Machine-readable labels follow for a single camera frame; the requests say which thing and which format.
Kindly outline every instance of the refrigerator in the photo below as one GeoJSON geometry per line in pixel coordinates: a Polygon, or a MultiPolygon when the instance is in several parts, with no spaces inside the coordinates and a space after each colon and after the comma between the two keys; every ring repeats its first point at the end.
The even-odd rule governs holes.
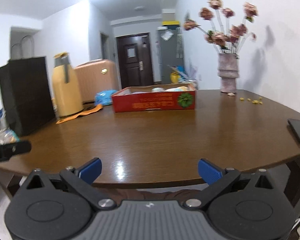
{"type": "Polygon", "coordinates": [[[163,85],[171,84],[170,66],[184,66],[181,28],[176,30],[158,30],[159,64],[161,82],[163,85]]]}

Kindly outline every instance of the pink vase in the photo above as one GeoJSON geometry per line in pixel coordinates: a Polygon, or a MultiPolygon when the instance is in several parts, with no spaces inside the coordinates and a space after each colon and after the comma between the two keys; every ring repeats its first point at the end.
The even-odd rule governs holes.
{"type": "Polygon", "coordinates": [[[239,77],[238,59],[236,54],[220,53],[218,76],[221,77],[220,91],[223,93],[236,93],[236,78],[239,77]]]}

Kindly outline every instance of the wooden table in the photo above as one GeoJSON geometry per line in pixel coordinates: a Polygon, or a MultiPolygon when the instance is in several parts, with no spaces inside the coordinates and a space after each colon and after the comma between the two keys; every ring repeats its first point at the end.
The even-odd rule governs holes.
{"type": "Polygon", "coordinates": [[[263,105],[247,98],[259,95],[199,90],[196,110],[114,113],[106,106],[26,137],[31,153],[0,163],[0,169],[57,173],[99,157],[103,170],[94,186],[173,187],[203,182],[197,171],[200,158],[222,168],[253,171],[300,156],[300,145],[287,127],[287,118],[300,119],[300,113],[267,98],[263,105]]]}

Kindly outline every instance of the thermos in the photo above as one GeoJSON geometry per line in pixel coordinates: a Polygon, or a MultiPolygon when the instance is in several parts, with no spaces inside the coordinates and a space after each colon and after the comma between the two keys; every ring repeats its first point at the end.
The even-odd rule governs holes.
{"type": "Polygon", "coordinates": [[[79,83],[76,73],[70,65],[69,54],[63,52],[55,55],[54,62],[52,86],[59,116],[67,116],[82,111],[79,83]]]}

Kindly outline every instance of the door handle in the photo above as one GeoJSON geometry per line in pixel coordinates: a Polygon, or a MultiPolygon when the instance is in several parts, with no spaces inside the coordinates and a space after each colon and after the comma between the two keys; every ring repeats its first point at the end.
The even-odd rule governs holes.
{"type": "Polygon", "coordinates": [[[140,71],[143,70],[143,61],[139,61],[139,70],[140,70],[140,71]]]}

